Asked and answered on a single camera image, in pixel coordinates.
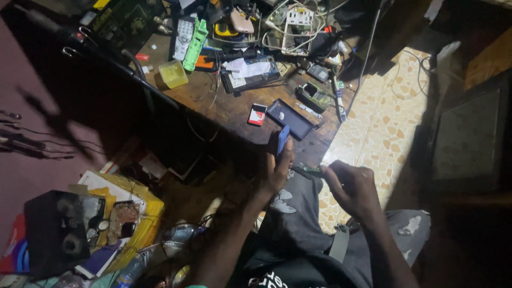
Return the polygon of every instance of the hand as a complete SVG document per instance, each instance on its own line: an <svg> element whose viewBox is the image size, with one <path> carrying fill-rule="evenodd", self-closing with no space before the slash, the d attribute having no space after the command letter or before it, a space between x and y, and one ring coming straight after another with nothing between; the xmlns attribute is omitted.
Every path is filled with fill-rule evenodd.
<svg viewBox="0 0 512 288"><path fill-rule="evenodd" d="M275 150L275 145L273 144L273 141L269 142L268 151ZM260 190L270 197L279 192L286 184L288 168L292 162L293 141L288 138L288 141L278 156L277 163L272 153L266 153L266 165Z"/></svg>
<svg viewBox="0 0 512 288"><path fill-rule="evenodd" d="M339 160L321 166L334 199L361 224L383 215L375 187L373 170L354 167Z"/></svg>

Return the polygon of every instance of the plastic bottle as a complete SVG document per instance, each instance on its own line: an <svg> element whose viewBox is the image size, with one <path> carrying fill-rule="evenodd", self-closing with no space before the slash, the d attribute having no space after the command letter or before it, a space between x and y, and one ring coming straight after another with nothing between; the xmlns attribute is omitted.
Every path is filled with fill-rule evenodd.
<svg viewBox="0 0 512 288"><path fill-rule="evenodd" d="M119 271L116 281L112 284L111 288L128 288L135 280L137 280L144 269L146 264L141 259L134 257L128 265Z"/></svg>

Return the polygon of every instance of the yellow device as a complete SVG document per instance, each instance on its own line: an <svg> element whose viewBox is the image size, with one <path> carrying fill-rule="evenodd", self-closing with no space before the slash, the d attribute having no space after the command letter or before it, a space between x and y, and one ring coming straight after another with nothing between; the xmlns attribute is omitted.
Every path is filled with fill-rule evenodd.
<svg viewBox="0 0 512 288"><path fill-rule="evenodd" d="M219 36L236 36L238 31L226 23L216 23L215 33Z"/></svg>

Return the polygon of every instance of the small plastic box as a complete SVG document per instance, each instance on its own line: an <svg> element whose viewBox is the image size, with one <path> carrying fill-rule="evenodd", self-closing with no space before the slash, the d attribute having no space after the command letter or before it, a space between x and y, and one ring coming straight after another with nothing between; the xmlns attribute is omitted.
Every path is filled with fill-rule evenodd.
<svg viewBox="0 0 512 288"><path fill-rule="evenodd" d="M160 65L158 71L160 71L165 84L171 89L188 83L188 77L179 60Z"/></svg>

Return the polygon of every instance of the leg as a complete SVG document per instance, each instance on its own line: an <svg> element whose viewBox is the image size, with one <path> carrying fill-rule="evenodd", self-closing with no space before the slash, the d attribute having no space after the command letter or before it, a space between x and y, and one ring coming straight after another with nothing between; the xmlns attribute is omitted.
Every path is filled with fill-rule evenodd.
<svg viewBox="0 0 512 288"><path fill-rule="evenodd" d="M430 217L420 210L394 210L386 212L391 235L409 266L412 266L423 244L429 238ZM343 265L362 287L373 287L370 250L362 231L350 235Z"/></svg>
<svg viewBox="0 0 512 288"><path fill-rule="evenodd" d="M292 213L269 209L258 234L269 249L323 252L331 245L332 238L324 234L318 224L318 193L322 181L295 173L284 189L293 197L279 201L293 208L288 209Z"/></svg>

